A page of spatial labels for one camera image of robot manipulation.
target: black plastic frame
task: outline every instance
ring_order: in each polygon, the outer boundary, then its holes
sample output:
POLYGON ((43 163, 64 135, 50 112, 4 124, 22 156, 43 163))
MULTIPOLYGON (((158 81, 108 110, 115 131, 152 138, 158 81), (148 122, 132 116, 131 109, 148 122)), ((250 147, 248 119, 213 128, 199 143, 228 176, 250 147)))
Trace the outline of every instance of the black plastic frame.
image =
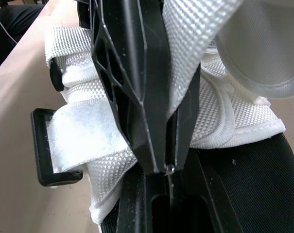
POLYGON ((51 120, 54 113, 54 110, 40 108, 31 113, 36 170, 38 180, 43 186, 73 184, 83 178, 83 173, 80 171, 53 172, 46 122, 51 120))

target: black plastic buckle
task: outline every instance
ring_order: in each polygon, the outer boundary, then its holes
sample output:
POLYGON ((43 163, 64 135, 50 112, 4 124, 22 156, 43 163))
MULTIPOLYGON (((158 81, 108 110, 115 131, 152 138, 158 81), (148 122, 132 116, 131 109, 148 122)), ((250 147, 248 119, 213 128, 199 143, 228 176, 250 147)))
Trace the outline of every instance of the black plastic buckle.
POLYGON ((50 77, 51 77, 51 82, 55 88, 56 91, 63 91, 64 90, 64 85, 63 85, 63 74, 57 65, 56 58, 51 59, 51 64, 50 64, 50 77))
POLYGON ((38 180, 43 186, 60 186, 77 183, 83 178, 80 171, 54 173, 47 133, 47 122, 55 113, 51 109, 37 108, 31 113, 35 143, 35 161, 38 180))

